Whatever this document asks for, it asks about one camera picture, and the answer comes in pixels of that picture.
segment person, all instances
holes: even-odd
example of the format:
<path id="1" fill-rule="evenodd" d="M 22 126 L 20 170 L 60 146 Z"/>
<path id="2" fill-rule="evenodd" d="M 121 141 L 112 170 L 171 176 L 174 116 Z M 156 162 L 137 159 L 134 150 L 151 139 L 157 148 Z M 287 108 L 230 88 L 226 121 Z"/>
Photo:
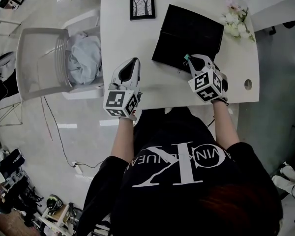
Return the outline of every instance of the person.
<path id="1" fill-rule="evenodd" d="M 22 201 L 19 197 L 19 195 L 24 193 L 28 185 L 29 182 L 26 176 L 24 176 L 11 187 L 5 197 L 0 198 L 0 214 L 9 214 L 13 208 L 24 211 L 26 213 L 24 217 L 24 224 L 30 227 L 31 219 L 37 212 L 37 204 L 30 199 Z"/>
<path id="2" fill-rule="evenodd" d="M 24 162 L 25 158 L 18 149 L 15 149 L 5 159 L 0 161 L 0 172 L 7 179 L 12 173 L 18 171 Z"/>
<path id="3" fill-rule="evenodd" d="M 120 118 L 77 236 L 108 214 L 114 236 L 277 235 L 278 192 L 253 148 L 239 141 L 225 101 L 212 103 L 216 140 L 187 107 L 143 110 L 135 127 Z"/>

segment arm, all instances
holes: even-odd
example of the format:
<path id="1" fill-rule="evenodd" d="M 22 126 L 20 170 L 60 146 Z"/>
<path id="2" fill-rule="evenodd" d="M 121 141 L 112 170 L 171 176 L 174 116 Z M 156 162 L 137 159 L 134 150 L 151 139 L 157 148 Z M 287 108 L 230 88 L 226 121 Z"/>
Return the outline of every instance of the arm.
<path id="1" fill-rule="evenodd" d="M 215 116 L 215 134 L 216 141 L 224 149 L 228 149 L 233 144 L 239 143 L 239 138 L 227 106 L 222 101 L 214 101 L 214 116 Z"/>
<path id="2" fill-rule="evenodd" d="M 119 119 L 119 126 L 111 155 L 128 163 L 133 159 L 133 120 L 128 118 Z"/>

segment white floor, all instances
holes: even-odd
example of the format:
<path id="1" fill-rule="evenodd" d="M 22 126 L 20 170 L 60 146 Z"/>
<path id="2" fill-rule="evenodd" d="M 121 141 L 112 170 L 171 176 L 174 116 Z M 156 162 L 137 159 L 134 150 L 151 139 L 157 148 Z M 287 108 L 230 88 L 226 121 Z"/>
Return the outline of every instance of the white floor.
<path id="1" fill-rule="evenodd" d="M 0 53 L 15 51 L 22 29 L 32 27 L 61 28 L 64 22 L 94 8 L 100 8 L 100 0 L 26 0 L 16 11 L 2 10 L 0 18 L 21 21 L 15 26 L 0 26 L 0 31 L 12 32 L 14 38 L 0 37 Z M 61 128 L 68 161 L 78 161 L 95 166 L 109 156 L 117 126 L 100 126 L 100 120 L 112 119 L 102 109 L 102 99 L 66 100 L 63 95 L 46 96 L 57 124 L 76 124 L 77 128 Z M 7 106 L 19 101 L 16 95 L 0 103 Z M 58 195 L 65 202 L 83 207 L 90 179 L 77 177 L 75 169 L 68 166 L 62 152 L 56 124 L 43 99 L 48 132 L 40 98 L 22 103 L 0 124 L 18 123 L 18 126 L 0 127 L 0 140 L 10 150 L 19 148 L 25 156 L 23 168 L 27 171 L 38 192 L 44 197 Z M 212 106 L 192 107 L 192 113 L 205 124 L 213 120 Z M 237 125 L 238 104 L 230 106 L 230 113 Z M 215 134 L 214 124 L 210 131 Z M 93 177 L 98 168 L 81 166 L 85 176 Z"/>

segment picture frame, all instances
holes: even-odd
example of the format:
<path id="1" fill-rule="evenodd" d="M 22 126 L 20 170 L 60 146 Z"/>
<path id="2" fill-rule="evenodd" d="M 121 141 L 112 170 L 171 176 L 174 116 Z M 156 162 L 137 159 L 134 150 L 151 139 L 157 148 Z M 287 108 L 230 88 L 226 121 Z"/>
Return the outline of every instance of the picture frame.
<path id="1" fill-rule="evenodd" d="M 130 20 L 155 17 L 154 0 L 130 0 Z"/>

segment white flower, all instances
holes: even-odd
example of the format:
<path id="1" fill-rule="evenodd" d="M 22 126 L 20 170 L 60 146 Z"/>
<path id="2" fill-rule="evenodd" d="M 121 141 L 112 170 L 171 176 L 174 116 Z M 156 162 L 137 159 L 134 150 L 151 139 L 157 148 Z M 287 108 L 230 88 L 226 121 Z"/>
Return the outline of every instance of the white flower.
<path id="1" fill-rule="evenodd" d="M 241 32 L 241 33 L 240 33 L 240 36 L 241 36 L 242 38 L 249 38 L 249 37 L 251 36 L 251 33 Z"/>
<path id="2" fill-rule="evenodd" d="M 238 24 L 237 29 L 240 33 L 246 32 L 246 30 L 247 30 L 246 25 L 243 23 Z"/>
<path id="3" fill-rule="evenodd" d="M 243 11 L 243 10 L 244 10 L 244 11 L 247 11 L 247 10 L 248 10 L 248 7 L 247 7 L 247 6 L 241 6 L 240 9 L 241 9 L 242 11 Z"/>
<path id="4" fill-rule="evenodd" d="M 225 25 L 224 31 L 226 33 L 229 33 L 230 35 L 232 35 L 234 37 L 239 36 L 239 31 L 237 29 L 237 25 L 235 25 L 235 24 L 231 24 L 231 25 L 227 24 L 227 25 Z"/>
<path id="5" fill-rule="evenodd" d="M 228 23 L 235 23 L 235 24 L 239 23 L 238 15 L 234 13 L 227 13 L 225 18 Z"/>
<path id="6" fill-rule="evenodd" d="M 227 7 L 228 8 L 231 8 L 231 9 L 233 9 L 235 11 L 239 11 L 240 10 L 240 7 L 239 7 L 238 3 L 235 2 L 234 0 L 227 0 L 226 1 L 226 4 L 227 4 Z"/>
<path id="7" fill-rule="evenodd" d="M 243 11 L 243 10 L 238 11 L 238 16 L 239 16 L 239 17 L 243 17 L 243 16 L 245 16 L 246 14 L 247 14 L 246 11 Z"/>
<path id="8" fill-rule="evenodd" d="M 226 22 L 226 17 L 221 17 L 219 19 L 219 22 L 222 24 L 222 25 L 225 25 L 227 22 Z"/>

